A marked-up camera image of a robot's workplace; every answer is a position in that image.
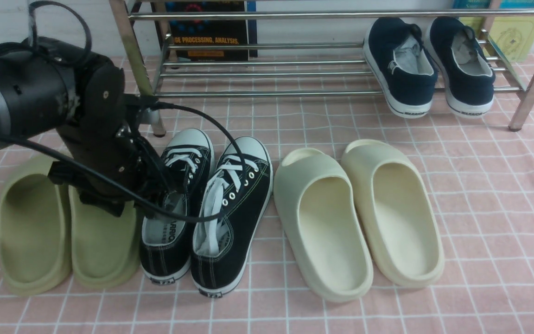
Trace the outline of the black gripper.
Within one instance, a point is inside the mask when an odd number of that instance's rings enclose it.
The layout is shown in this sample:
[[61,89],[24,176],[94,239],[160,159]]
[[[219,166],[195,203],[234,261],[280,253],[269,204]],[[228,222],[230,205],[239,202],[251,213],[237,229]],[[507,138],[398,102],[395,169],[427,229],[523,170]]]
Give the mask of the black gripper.
[[[76,118],[57,130],[74,160],[130,192],[156,201],[163,193],[177,189],[174,175],[138,131],[142,114],[157,109],[158,103],[151,96],[87,96]],[[129,195],[76,167],[55,163],[49,177],[75,188],[82,204],[114,217],[120,217],[127,202],[132,201]]]

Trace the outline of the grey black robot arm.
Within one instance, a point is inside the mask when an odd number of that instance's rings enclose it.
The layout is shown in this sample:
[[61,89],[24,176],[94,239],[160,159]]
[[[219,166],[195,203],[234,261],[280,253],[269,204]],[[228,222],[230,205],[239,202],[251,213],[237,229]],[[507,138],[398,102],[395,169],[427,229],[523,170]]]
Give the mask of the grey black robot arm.
[[15,144],[50,156],[45,175],[85,204],[118,216],[134,201],[151,213],[178,186],[139,133],[158,100],[124,89],[123,70],[89,47],[45,37],[36,47],[0,44],[0,150]]

